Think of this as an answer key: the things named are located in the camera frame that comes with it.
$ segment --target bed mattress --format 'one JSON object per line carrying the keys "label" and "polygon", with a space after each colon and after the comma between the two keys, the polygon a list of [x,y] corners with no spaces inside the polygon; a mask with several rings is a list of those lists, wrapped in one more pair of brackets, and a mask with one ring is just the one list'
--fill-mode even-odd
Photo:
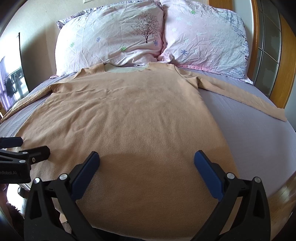
{"label": "bed mattress", "polygon": [[[117,68],[110,65],[105,67],[106,71],[110,72],[129,72],[134,68]],[[223,75],[190,71],[200,72],[233,84],[272,104],[251,84]],[[30,94],[73,74],[46,80]],[[296,133],[290,123],[270,117],[228,97],[204,89],[199,89],[199,92],[229,145],[240,178],[251,180],[254,176],[259,176],[267,196],[271,196],[296,171]],[[32,103],[4,121],[0,125],[0,135],[14,136],[30,114],[47,97]]]}

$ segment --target bed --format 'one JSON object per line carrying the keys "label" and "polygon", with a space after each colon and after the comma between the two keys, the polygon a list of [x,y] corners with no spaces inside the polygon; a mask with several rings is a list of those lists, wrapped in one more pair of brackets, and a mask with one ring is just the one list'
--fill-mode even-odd
{"label": "bed", "polygon": [[[209,3],[214,7],[232,8],[230,4],[231,1],[209,1]],[[253,34],[247,36],[249,37],[248,42],[252,43],[252,47],[249,45],[249,49],[252,50],[252,52],[248,62],[250,65],[248,68],[248,76],[252,75],[255,68],[258,41],[256,25],[258,24],[256,22],[258,10],[256,8],[256,2],[251,1],[251,3],[253,7],[252,17],[254,18],[251,21]],[[129,72],[135,71],[135,68],[139,69],[140,67],[119,68],[109,64],[105,66],[105,70],[108,72]],[[206,76],[230,83],[273,105],[271,100],[256,87],[246,83],[246,81],[239,81],[237,78],[235,79],[226,75],[193,68],[186,70],[202,73]],[[29,96],[44,87],[73,76],[75,73],[76,71],[62,73],[59,74],[63,75],[62,77],[48,79],[37,86]],[[284,226],[295,206],[294,193],[296,184],[294,182],[294,177],[296,171],[296,133],[289,122],[283,122],[270,117],[259,110],[255,110],[250,106],[223,95],[203,89],[200,89],[199,92],[227,141],[240,177],[250,180],[254,176],[259,176],[263,181],[266,194],[269,198],[272,239]],[[48,95],[5,120],[0,125],[1,135],[7,137],[14,136],[29,116],[40,107],[47,98]]]}

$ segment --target wooden bed frame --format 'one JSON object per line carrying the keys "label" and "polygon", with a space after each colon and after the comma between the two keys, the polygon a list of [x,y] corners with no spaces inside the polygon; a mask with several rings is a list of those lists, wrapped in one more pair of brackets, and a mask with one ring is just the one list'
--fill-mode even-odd
{"label": "wooden bed frame", "polygon": [[[257,0],[251,0],[253,8],[253,45],[248,69],[248,77],[251,79],[257,60],[259,44],[259,13]],[[232,10],[232,0],[208,0],[208,4]],[[282,49],[279,70],[276,81],[270,95],[270,100],[279,108],[284,108],[290,96],[296,72],[296,37],[290,26],[280,15]],[[280,232],[288,221],[291,212],[296,206],[296,173],[271,197],[268,198],[271,214],[271,240]]]}

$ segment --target floral pillowcase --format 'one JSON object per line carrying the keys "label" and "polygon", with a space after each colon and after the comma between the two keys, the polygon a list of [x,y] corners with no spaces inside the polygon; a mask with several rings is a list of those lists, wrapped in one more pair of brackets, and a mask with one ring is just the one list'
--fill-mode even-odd
{"label": "floral pillowcase", "polygon": [[64,20],[56,44],[57,75],[63,76],[98,63],[146,65],[161,54],[161,4],[128,1],[87,9]]}
{"label": "floral pillowcase", "polygon": [[249,48],[242,19],[233,11],[195,1],[160,0],[165,11],[158,61],[244,79]]}

